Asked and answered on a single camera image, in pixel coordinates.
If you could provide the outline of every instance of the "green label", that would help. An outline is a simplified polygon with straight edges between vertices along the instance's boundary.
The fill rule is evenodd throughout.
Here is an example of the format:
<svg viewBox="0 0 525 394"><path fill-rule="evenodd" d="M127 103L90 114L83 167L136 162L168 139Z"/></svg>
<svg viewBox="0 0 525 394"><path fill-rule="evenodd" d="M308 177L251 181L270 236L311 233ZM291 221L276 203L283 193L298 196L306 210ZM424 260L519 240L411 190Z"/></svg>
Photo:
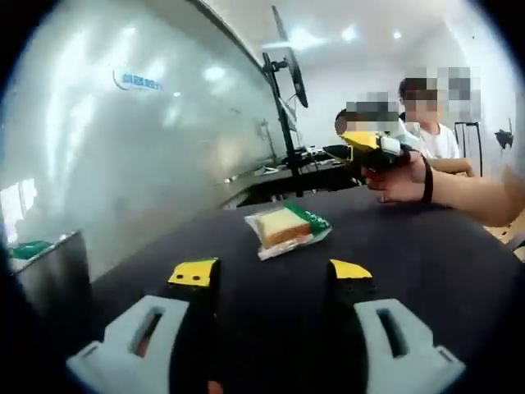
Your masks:
<svg viewBox="0 0 525 394"><path fill-rule="evenodd" d="M298 205L287 203L285 204L285 207L303 220L309 222L314 236L330 228L330 223L327 220L317 216L315 213L299 207Z"/></svg>

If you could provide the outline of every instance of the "black tabletop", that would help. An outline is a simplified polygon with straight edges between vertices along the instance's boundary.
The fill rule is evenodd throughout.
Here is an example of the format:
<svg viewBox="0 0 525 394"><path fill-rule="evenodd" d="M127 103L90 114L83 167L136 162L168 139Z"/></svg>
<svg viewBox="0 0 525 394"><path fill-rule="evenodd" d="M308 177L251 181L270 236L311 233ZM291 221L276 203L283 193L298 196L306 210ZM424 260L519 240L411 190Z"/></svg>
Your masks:
<svg viewBox="0 0 525 394"><path fill-rule="evenodd" d="M432 329L437 345L467 362L480 350L509 301L521 263L479 223L446 208L380 204L365 187L296 202L331 223L325 240L261 262L258 238L244 216L272 204L206 213L93 284L97 326L155 293L182 261L219 257L225 267L299 267L341 259L368 269L379 294L409 307Z"/></svg>

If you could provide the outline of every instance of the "packaged sandwich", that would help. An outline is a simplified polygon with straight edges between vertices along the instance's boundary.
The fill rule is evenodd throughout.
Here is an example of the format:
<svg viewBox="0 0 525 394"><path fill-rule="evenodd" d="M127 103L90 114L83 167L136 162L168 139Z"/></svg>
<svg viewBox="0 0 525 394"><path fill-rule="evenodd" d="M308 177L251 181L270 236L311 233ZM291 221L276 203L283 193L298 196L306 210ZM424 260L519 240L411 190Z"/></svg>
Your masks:
<svg viewBox="0 0 525 394"><path fill-rule="evenodd" d="M295 204L284 204L244 219L261 241L261 260L318 242L331 231L329 222Z"/></svg>

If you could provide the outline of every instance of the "wall logo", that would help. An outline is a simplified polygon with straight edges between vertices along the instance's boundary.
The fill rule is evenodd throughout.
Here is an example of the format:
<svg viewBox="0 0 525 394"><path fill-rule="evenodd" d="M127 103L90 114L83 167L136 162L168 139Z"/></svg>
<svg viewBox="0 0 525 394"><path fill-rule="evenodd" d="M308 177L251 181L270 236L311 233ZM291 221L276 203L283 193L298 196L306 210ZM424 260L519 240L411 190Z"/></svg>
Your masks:
<svg viewBox="0 0 525 394"><path fill-rule="evenodd" d="M115 85L122 90L162 90L160 82L129 72L113 70L113 80Z"/></svg>

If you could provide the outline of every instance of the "glass wall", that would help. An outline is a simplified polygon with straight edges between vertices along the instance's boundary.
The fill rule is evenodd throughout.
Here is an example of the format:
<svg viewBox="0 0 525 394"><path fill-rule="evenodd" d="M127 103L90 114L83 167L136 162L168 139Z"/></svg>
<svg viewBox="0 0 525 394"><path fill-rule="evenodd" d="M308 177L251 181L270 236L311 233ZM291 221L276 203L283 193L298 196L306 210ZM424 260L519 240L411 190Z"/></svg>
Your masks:
<svg viewBox="0 0 525 394"><path fill-rule="evenodd" d="M2 100L6 241L80 229L92 279L285 152L261 71L189 2L61 2Z"/></svg>

